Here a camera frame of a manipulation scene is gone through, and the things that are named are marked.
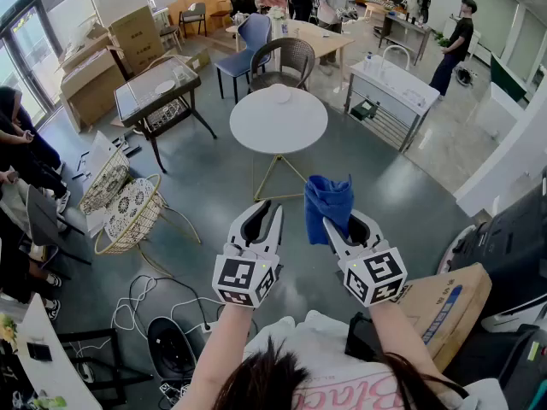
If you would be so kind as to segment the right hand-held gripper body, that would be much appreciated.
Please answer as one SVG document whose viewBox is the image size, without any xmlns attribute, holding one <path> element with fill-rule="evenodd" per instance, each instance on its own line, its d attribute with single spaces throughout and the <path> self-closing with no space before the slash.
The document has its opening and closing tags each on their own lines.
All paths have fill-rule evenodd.
<svg viewBox="0 0 547 410">
<path fill-rule="evenodd" d="M 372 247 L 336 241 L 339 282 L 365 308 L 396 297 L 408 276 L 397 249 L 384 239 Z"/>
</svg>

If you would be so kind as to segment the blue cloth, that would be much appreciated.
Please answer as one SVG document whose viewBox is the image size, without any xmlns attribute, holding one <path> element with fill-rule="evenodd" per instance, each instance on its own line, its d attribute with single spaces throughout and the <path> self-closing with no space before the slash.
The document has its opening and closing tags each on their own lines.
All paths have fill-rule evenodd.
<svg viewBox="0 0 547 410">
<path fill-rule="evenodd" d="M 310 176 L 304 187 L 304 217 L 309 243 L 328 245 L 324 217 L 348 237 L 353 204 L 351 176 L 346 181 L 333 181 L 320 175 Z"/>
</svg>

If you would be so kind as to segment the white plate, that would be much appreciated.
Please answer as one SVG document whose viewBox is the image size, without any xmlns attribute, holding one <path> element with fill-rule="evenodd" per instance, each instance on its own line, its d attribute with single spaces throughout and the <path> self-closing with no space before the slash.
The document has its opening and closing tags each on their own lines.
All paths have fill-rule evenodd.
<svg viewBox="0 0 547 410">
<path fill-rule="evenodd" d="M 268 95 L 276 103 L 287 103 L 291 99 L 291 88 L 282 84 L 274 84 L 268 87 Z"/>
</svg>

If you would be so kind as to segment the person's right forearm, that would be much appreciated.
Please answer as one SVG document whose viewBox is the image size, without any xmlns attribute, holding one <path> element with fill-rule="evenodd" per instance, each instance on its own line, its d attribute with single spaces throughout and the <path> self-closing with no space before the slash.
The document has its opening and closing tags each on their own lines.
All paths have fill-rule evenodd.
<svg viewBox="0 0 547 410">
<path fill-rule="evenodd" d="M 426 345 L 399 305 L 387 301 L 368 310 L 385 354 L 402 356 L 418 373 L 453 384 L 435 366 Z"/>
</svg>

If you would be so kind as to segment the cardboard box blue label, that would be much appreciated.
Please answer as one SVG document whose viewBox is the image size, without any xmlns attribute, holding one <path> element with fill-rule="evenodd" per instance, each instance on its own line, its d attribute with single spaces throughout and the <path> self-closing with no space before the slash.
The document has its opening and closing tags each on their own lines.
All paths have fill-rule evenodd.
<svg viewBox="0 0 547 410">
<path fill-rule="evenodd" d="M 491 293 L 491 278 L 479 263 L 408 281 L 396 298 L 421 336 L 436 367 L 454 359 Z"/>
</svg>

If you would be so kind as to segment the black machine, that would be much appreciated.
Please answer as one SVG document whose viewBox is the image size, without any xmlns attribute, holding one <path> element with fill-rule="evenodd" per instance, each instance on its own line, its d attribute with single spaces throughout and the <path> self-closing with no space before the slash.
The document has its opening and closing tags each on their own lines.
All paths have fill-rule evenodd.
<svg viewBox="0 0 547 410">
<path fill-rule="evenodd" d="M 463 230 L 444 253 L 438 273 L 475 263 L 492 282 L 479 317 L 486 331 L 535 325 L 547 332 L 547 172 L 492 220 Z"/>
</svg>

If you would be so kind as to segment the square glass top table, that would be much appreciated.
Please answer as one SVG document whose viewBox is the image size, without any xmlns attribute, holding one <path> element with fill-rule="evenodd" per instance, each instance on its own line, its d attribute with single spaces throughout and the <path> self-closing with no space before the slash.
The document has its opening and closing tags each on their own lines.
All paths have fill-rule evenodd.
<svg viewBox="0 0 547 410">
<path fill-rule="evenodd" d="M 174 77 L 173 68 L 176 66 L 185 68 L 186 80 L 183 82 Z M 163 96 L 156 95 L 155 88 L 170 79 L 177 84 L 176 87 Z M 212 127 L 197 111 L 196 90 L 201 84 L 200 76 L 180 59 L 162 56 L 115 90 L 115 104 L 121 124 L 143 133 L 159 166 L 162 159 L 157 139 L 191 116 L 209 131 L 212 138 L 217 138 Z"/>
</svg>

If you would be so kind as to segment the dark folding chair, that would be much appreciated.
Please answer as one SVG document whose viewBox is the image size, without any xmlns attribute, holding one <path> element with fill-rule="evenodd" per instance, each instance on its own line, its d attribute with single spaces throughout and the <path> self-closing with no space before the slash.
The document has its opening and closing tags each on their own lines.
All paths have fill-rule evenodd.
<svg viewBox="0 0 547 410">
<path fill-rule="evenodd" d="M 39 247 L 45 247 L 47 259 L 37 266 L 44 270 L 58 255 L 91 266 L 91 262 L 73 254 L 67 242 L 61 237 L 58 223 L 62 222 L 67 227 L 67 232 L 75 231 L 84 236 L 84 232 L 66 220 L 61 220 L 56 211 L 55 203 L 44 196 L 32 185 L 28 186 L 26 194 L 26 212 L 29 219 L 32 243 Z"/>
</svg>

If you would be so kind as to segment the light wooden dining table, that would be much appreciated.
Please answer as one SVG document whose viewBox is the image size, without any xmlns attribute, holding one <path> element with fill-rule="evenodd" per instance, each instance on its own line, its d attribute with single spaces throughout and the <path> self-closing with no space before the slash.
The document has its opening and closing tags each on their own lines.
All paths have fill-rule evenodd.
<svg viewBox="0 0 547 410">
<path fill-rule="evenodd" d="M 353 38 L 343 33 L 329 32 L 328 30 L 314 24 L 299 21 L 287 20 L 288 36 L 300 38 L 311 45 L 315 56 L 320 58 L 336 51 L 338 53 L 339 84 L 333 91 L 339 93 L 344 88 L 344 47 L 355 42 Z"/>
</svg>

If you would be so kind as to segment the large open cardboard box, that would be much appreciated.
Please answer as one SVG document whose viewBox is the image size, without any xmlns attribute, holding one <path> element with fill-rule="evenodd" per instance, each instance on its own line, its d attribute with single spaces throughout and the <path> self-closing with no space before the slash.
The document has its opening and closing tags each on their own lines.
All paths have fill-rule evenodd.
<svg viewBox="0 0 547 410">
<path fill-rule="evenodd" d="M 62 78 L 60 99 L 76 132 L 92 126 L 115 107 L 115 90 L 126 80 L 112 50 L 103 48 Z"/>
</svg>

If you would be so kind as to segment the dark green board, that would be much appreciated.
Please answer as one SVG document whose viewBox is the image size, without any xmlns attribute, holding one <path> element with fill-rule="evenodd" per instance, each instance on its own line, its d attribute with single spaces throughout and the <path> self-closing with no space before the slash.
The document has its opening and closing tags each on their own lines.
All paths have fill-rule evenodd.
<svg viewBox="0 0 547 410">
<path fill-rule="evenodd" d="M 495 54 L 491 54 L 491 82 L 506 92 L 515 102 L 522 100 L 527 88 L 525 83 Z"/>
</svg>

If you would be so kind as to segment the white chair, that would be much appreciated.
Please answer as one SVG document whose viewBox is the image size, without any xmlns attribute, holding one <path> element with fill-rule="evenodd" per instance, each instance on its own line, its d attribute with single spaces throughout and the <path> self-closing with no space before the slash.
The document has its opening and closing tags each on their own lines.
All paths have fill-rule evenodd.
<svg viewBox="0 0 547 410">
<path fill-rule="evenodd" d="M 168 8 L 155 9 L 152 15 L 164 50 L 182 51 L 179 27 L 171 22 Z"/>
</svg>

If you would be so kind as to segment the white side table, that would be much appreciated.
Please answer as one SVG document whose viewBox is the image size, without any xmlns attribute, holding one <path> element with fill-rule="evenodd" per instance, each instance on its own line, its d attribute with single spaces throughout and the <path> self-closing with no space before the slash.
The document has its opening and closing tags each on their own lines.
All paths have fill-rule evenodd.
<svg viewBox="0 0 547 410">
<path fill-rule="evenodd" d="M 47 346 L 52 360 L 33 359 L 27 347 L 29 343 Z M 22 322 L 17 325 L 16 344 L 19 361 L 36 392 L 62 397 L 67 410 L 103 410 L 68 358 L 39 294 L 33 296 Z"/>
</svg>

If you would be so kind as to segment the white flower vase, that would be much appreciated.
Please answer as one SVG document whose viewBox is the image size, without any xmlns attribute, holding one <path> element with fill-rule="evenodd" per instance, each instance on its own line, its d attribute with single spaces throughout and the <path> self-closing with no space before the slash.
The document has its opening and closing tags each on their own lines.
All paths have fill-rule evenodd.
<svg viewBox="0 0 547 410">
<path fill-rule="evenodd" d="M 280 7 L 280 6 L 273 6 L 268 11 L 268 17 L 270 18 L 272 22 L 272 39 L 280 38 L 279 36 L 280 22 L 281 21 L 287 22 L 287 8 Z"/>
</svg>

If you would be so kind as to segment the black frame stool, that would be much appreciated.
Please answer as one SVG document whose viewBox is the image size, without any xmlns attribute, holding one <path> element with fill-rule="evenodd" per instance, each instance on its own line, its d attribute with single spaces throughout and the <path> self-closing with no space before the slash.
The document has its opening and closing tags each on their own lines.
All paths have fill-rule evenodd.
<svg viewBox="0 0 547 410">
<path fill-rule="evenodd" d="M 99 360 L 94 356 L 77 355 L 78 350 L 74 349 L 74 355 L 70 356 L 73 367 L 87 364 L 89 367 L 98 367 L 108 373 L 107 379 L 95 379 L 93 382 L 85 382 L 91 393 L 105 390 L 113 390 L 114 397 L 98 397 L 98 402 L 105 410 L 125 405 L 127 403 L 126 387 L 134 384 L 141 384 L 152 381 L 152 374 L 133 369 L 123 363 L 119 344 L 118 332 L 114 328 L 107 328 L 95 331 L 70 332 L 57 335 L 62 347 L 68 350 L 72 343 L 84 343 L 104 339 L 102 345 L 109 347 L 110 361 Z"/>
</svg>

